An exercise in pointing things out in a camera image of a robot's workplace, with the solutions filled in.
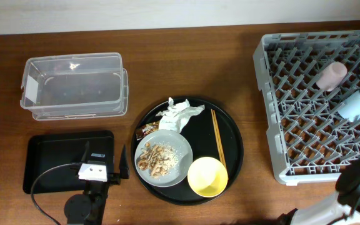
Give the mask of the white tissue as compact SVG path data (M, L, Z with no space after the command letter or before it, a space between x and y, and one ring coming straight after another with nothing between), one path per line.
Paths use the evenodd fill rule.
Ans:
M175 104L174 99L169 97L167 109L156 114L156 116L161 116L158 129L181 133L190 118L201 114L204 110L205 105L203 104L200 106L191 106L188 99Z

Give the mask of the brown Nescafe Gold sachet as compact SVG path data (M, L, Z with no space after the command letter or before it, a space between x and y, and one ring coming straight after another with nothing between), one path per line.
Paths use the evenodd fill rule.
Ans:
M143 139L145 136L157 131L158 129L159 129L159 121L145 124L136 129L135 131L136 139L137 140Z

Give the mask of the pink cup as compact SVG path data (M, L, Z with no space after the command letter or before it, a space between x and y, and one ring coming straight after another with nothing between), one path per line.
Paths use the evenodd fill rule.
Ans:
M344 79L348 72L347 67L341 62L332 62L320 73L316 85L324 91L332 91Z

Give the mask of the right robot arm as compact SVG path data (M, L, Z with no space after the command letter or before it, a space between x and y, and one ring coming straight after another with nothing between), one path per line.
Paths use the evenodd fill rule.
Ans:
M276 224L354 224L360 223L360 158L340 174L336 192L323 201L293 209L277 218Z

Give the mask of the light blue cup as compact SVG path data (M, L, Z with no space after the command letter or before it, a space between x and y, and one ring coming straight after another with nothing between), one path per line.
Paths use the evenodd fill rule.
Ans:
M355 122L360 118L360 91L356 91L342 102L337 113L349 122Z

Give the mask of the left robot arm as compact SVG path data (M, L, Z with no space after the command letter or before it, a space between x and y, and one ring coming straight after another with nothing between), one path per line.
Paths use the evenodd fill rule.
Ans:
M109 188L129 178L126 148L123 147L119 161L119 172L114 172L114 149L90 147L79 164L78 179L85 182L84 191L70 197L64 206L68 224L101 224L108 198Z

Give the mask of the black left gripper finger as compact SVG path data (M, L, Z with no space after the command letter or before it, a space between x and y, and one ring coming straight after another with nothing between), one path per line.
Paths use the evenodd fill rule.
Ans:
M129 179L129 166L127 160L126 146L124 145L119 162L119 173L121 179Z
M81 162L86 163L89 157L89 141L86 142L84 147L84 154L82 155Z

